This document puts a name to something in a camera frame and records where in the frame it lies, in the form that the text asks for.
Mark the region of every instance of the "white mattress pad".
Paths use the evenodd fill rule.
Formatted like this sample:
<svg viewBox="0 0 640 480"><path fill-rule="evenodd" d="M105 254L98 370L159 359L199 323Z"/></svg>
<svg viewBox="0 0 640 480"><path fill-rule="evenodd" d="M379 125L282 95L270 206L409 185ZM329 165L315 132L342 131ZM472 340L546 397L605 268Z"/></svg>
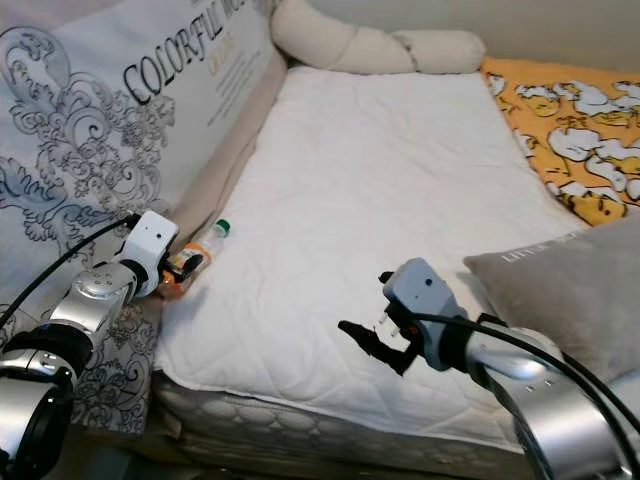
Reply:
<svg viewBox="0 0 640 480"><path fill-rule="evenodd" d="M224 250L165 307L156 367L174 382L517 449L506 412L467 376L418 359L399 377L337 328L386 328L377 277L413 257L475 318L488 305L465 256L584 228L529 168L479 74L293 69L222 217Z"/></svg>

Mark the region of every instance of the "bed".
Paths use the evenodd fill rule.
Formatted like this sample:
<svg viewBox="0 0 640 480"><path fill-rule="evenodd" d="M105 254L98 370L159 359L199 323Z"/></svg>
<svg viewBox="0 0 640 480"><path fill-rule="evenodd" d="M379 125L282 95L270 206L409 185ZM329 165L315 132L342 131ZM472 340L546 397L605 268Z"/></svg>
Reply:
<svg viewBox="0 0 640 480"><path fill-rule="evenodd" d="M290 70L221 216L233 233L165 305L155 360L158 398L201 449L223 438L240 454L251 438L304 462L522 468L487 392L422 362L400 378L337 329L373 327L378 275L413 257L476 318L489 307L463 257L584 228L529 169L481 74Z"/></svg>

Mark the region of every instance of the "pillow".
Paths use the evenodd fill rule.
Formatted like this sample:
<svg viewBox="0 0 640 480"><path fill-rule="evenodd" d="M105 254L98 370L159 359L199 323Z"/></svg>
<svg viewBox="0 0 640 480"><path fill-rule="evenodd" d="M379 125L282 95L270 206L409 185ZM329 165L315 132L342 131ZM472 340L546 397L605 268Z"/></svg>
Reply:
<svg viewBox="0 0 640 480"><path fill-rule="evenodd" d="M482 71L557 200L590 225L640 211L640 72L495 58Z"/></svg>
<svg viewBox="0 0 640 480"><path fill-rule="evenodd" d="M183 239L222 208L286 74L270 5L0 0L0 312L128 210L170 215ZM0 330L0 346L46 318L73 276L111 259L125 234L51 275ZM144 431L162 308L144 300L84 370L75 423Z"/></svg>
<svg viewBox="0 0 640 480"><path fill-rule="evenodd" d="M604 380L640 368L640 217L467 257L497 315L547 335Z"/></svg>
<svg viewBox="0 0 640 480"><path fill-rule="evenodd" d="M341 22L307 0L284 0L271 22L273 40L316 68L349 73L469 73L485 48L476 35L456 31L381 30Z"/></svg>
<svg viewBox="0 0 640 480"><path fill-rule="evenodd" d="M391 34L413 57L422 73L473 73L486 52L476 34L456 30L403 30Z"/></svg>

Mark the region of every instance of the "white cushion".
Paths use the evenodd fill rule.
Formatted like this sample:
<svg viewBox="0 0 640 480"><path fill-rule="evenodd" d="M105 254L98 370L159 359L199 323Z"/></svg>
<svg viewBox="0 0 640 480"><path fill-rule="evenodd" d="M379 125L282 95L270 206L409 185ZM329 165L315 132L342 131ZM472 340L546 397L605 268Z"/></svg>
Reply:
<svg viewBox="0 0 640 480"><path fill-rule="evenodd" d="M422 73L473 73L482 64L484 43L475 33L459 30L394 32Z"/></svg>
<svg viewBox="0 0 640 480"><path fill-rule="evenodd" d="M485 47L475 34L449 30L392 34L327 17L307 0L283 0L271 29L282 50L316 68L349 73L471 73Z"/></svg>
<svg viewBox="0 0 640 480"><path fill-rule="evenodd" d="M284 0L271 29L276 45L316 68L350 73L414 71L409 53L390 35L329 18L306 0Z"/></svg>

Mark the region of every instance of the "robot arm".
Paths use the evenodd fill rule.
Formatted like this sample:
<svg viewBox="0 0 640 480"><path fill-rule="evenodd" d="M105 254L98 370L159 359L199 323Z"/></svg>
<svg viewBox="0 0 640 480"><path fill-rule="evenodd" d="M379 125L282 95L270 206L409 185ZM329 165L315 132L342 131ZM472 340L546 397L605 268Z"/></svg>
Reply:
<svg viewBox="0 0 640 480"><path fill-rule="evenodd" d="M375 332L340 322L338 326L367 353L400 375L417 356L436 370L455 368L468 373L513 415L518 439L541 480L630 478L608 422L573 380L487 334L416 319L419 314L466 318L453 293L424 260L410 260L380 280L390 300L385 312L410 343L405 352L392 350ZM562 359L556 345L538 332L510 329L489 315L482 315L479 322Z"/></svg>
<svg viewBox="0 0 640 480"><path fill-rule="evenodd" d="M177 226L148 211L112 262L77 275L48 321L0 355L0 477L40 478L55 465L73 390L111 323L152 292Z"/></svg>

